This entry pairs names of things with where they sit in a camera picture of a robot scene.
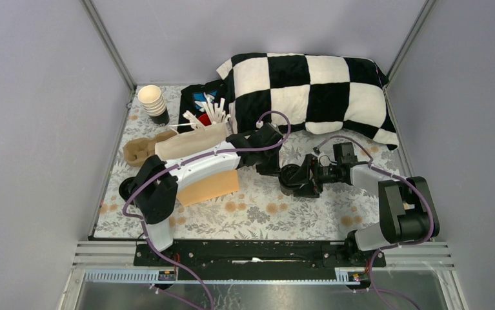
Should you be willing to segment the white brown paper bag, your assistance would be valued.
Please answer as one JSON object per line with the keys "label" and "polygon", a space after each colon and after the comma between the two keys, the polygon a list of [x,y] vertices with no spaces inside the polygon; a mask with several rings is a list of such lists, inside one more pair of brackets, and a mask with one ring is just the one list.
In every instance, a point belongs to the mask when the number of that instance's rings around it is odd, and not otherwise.
{"label": "white brown paper bag", "polygon": [[155,155],[167,166],[179,165],[170,174],[177,177],[177,199],[184,207],[239,190],[236,167],[239,156],[218,154],[231,149],[223,123],[173,136],[155,145]]}

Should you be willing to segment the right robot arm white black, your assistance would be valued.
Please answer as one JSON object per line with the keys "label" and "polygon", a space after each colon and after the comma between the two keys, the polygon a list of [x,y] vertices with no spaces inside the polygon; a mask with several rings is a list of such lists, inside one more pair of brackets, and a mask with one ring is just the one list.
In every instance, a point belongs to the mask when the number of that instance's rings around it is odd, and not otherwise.
{"label": "right robot arm white black", "polygon": [[359,266],[369,251],[408,243],[420,244],[435,237],[439,220],[425,178],[405,178],[359,161],[351,142],[333,146],[334,160],[323,164],[319,152],[307,154],[301,165],[287,165],[279,176],[281,190],[301,198],[319,198],[323,186],[344,183],[359,187],[378,199],[378,222],[349,232],[343,256]]}

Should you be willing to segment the black plastic cup lid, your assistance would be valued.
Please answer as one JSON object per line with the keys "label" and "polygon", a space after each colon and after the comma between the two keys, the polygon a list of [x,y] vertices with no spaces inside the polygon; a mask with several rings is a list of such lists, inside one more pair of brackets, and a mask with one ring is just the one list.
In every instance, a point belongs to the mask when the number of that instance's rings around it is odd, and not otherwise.
{"label": "black plastic cup lid", "polygon": [[280,184],[287,187],[299,185],[298,180],[295,178],[295,175],[299,170],[300,166],[296,164],[288,164],[283,166],[278,176]]}

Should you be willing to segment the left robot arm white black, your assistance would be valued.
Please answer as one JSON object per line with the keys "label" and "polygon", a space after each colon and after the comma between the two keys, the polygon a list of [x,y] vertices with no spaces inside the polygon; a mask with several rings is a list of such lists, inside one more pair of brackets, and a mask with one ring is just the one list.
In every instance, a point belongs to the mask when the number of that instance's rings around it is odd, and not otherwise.
{"label": "left robot arm white black", "polygon": [[174,256],[169,217],[174,212],[176,196],[189,185],[221,172],[266,165],[276,161],[288,134],[271,123],[255,131],[232,134],[213,147],[183,158],[162,160],[149,157],[137,175],[126,183],[125,201],[141,214],[149,257],[158,265],[170,263]]}

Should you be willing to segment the single black paper cup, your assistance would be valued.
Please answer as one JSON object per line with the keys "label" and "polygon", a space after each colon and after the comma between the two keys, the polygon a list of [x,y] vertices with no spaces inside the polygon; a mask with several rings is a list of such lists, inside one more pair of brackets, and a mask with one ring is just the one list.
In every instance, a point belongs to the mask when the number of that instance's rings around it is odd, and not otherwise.
{"label": "single black paper cup", "polygon": [[299,185],[291,185],[283,178],[278,178],[280,191],[286,196],[293,196],[294,193],[300,188]]}

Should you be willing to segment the stack of paper cups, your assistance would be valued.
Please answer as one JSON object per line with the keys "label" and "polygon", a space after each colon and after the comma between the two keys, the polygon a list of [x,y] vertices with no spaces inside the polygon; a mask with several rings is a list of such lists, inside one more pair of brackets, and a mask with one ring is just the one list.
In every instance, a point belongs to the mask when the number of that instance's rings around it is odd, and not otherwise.
{"label": "stack of paper cups", "polygon": [[141,87],[137,93],[137,98],[153,123],[160,127],[169,123],[170,117],[167,110],[167,101],[158,86],[147,85]]}

